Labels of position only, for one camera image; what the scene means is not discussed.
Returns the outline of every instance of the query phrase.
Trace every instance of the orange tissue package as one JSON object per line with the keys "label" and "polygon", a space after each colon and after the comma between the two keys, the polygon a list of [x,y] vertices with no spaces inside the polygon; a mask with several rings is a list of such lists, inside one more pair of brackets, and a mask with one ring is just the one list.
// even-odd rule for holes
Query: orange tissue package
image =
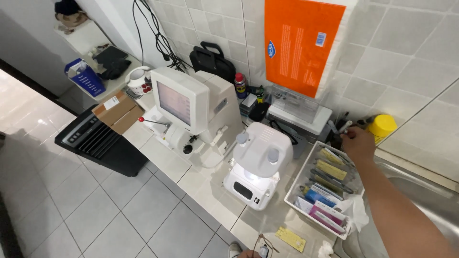
{"label": "orange tissue package", "polygon": [[265,0],[266,79],[314,98],[346,6]]}

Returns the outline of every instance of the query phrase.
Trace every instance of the black bag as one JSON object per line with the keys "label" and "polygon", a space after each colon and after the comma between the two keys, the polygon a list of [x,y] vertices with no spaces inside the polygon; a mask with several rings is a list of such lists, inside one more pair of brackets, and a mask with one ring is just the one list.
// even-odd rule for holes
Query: black bag
{"label": "black bag", "polygon": [[[233,63],[226,60],[222,49],[215,43],[202,41],[201,47],[195,46],[190,53],[190,60],[195,72],[205,71],[220,76],[221,78],[234,83],[236,68]],[[208,47],[215,48],[219,53],[208,50]]]}

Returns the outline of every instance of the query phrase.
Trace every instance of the human hand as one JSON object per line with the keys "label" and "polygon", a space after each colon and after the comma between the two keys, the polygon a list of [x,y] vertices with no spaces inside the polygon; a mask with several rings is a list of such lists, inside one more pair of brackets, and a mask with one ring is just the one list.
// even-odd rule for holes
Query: human hand
{"label": "human hand", "polygon": [[358,162],[373,162],[375,156],[375,137],[359,127],[349,127],[347,135],[341,135],[344,152],[349,158]]}

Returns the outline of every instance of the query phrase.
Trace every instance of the small box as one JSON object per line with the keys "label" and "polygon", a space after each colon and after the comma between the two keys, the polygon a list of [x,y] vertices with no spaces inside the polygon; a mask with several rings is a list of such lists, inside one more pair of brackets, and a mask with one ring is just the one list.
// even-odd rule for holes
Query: small box
{"label": "small box", "polygon": [[104,124],[122,135],[144,114],[134,100],[118,90],[105,98],[92,112]]}

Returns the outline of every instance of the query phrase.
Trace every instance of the human arm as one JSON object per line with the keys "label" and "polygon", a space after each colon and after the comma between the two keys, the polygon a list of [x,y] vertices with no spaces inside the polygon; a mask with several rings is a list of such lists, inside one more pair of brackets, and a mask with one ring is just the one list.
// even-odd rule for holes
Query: human arm
{"label": "human arm", "polygon": [[373,220],[390,258],[457,258],[440,230],[378,169],[373,161],[373,135],[351,127],[348,136],[341,135],[344,151],[362,179]]}

